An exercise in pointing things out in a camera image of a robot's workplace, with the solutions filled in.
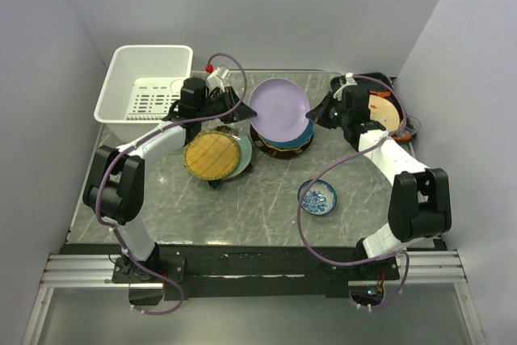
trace lavender plate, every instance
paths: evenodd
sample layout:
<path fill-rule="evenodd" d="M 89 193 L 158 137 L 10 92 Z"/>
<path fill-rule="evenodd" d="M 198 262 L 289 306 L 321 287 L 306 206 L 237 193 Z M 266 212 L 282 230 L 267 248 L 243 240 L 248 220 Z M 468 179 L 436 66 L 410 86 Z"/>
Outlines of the lavender plate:
<path fill-rule="evenodd" d="M 284 78 L 271 78 L 258 84 L 249 105 L 257 112 L 251 119 L 253 127 L 270 141 L 292 141 L 309 124 L 305 113 L 310 111 L 310 105 L 305 92 Z"/>

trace yellow woven coaster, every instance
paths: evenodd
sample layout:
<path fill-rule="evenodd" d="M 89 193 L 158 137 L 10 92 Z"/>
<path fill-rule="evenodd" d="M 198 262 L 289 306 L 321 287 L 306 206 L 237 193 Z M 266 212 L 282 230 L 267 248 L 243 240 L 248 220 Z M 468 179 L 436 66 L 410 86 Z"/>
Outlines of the yellow woven coaster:
<path fill-rule="evenodd" d="M 230 175 L 237 167 L 240 156 L 239 145 L 230 135 L 208 131 L 187 145 L 183 161 L 192 175 L 213 181 Z"/>

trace white wall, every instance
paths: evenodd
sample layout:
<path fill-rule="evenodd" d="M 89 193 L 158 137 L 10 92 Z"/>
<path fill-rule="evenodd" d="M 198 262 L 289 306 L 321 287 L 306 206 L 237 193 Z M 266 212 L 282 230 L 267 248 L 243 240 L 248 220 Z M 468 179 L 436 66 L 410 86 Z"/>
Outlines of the white wall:
<path fill-rule="evenodd" d="M 438 0 L 71 0 L 106 63 L 123 44 L 187 44 L 246 68 L 399 73 Z"/>
<path fill-rule="evenodd" d="M 517 339 L 517 0 L 440 0 L 397 85 L 417 155 L 448 173 L 452 230 L 490 344 Z"/>
<path fill-rule="evenodd" d="M 0 10 L 0 333 L 16 344 L 74 212 L 106 69 L 68 0 Z"/>

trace blue patterned bowl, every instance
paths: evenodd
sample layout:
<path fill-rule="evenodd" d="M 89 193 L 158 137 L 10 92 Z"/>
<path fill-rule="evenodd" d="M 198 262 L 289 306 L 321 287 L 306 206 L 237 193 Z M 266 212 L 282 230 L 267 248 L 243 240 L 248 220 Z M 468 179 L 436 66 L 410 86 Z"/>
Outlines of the blue patterned bowl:
<path fill-rule="evenodd" d="M 309 181 L 305 181 L 301 184 L 298 189 L 298 201 L 300 201 L 300 195 L 304 189 L 309 185 Z M 301 203 L 301 207 L 314 216 L 325 216 L 334 210 L 338 202 L 338 195 L 333 187 L 330 186 L 326 181 L 319 179 L 309 189 L 305 195 L 304 201 Z"/>

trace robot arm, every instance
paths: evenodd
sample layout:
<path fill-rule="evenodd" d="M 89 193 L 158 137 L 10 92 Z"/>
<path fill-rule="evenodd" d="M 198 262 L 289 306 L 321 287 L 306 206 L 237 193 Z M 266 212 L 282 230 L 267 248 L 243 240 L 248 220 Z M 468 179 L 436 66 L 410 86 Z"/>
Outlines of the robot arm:
<path fill-rule="evenodd" d="M 361 85 L 347 83 L 329 92 L 322 102 L 307 113 L 307 118 L 325 128 L 340 127 L 345 139 L 356 151 L 379 143 L 381 146 L 364 156 L 370 159 L 392 184 L 388 222 L 374 234 L 359 240 L 362 257 L 376 257 L 395 252 L 409 244 L 429 238 L 451 228 L 451 205 L 448 176 L 442 169 L 430 169 L 411 157 L 385 127 L 370 120 L 369 92 Z M 418 194 L 424 198 L 418 200 Z"/>
<path fill-rule="evenodd" d="M 101 146 L 94 155 L 82 202 L 95 211 L 95 201 L 103 176 L 114 158 L 128 147 L 138 144 L 133 151 L 124 155 L 111 172 L 119 179 L 110 179 L 101 198 L 101 216 L 117 232 L 132 255 L 147 268 L 153 269 L 157 262 L 158 245 L 149 236 L 138 213 L 144 202 L 144 183 L 147 170 L 165 155 L 188 144 L 201 130 L 201 123 L 184 123 L 167 128 L 171 121 L 204 118 L 224 114 L 237 104 L 238 97 L 233 88 L 222 85 L 221 72 L 209 78 L 209 88 L 200 78 L 185 80 L 180 99 L 170 107 L 169 114 L 151 131 L 134 142 L 116 149 Z M 257 113 L 241 103 L 231 114 L 222 116 L 223 123 L 249 119 Z M 151 134 L 160 131 L 157 136 Z"/>

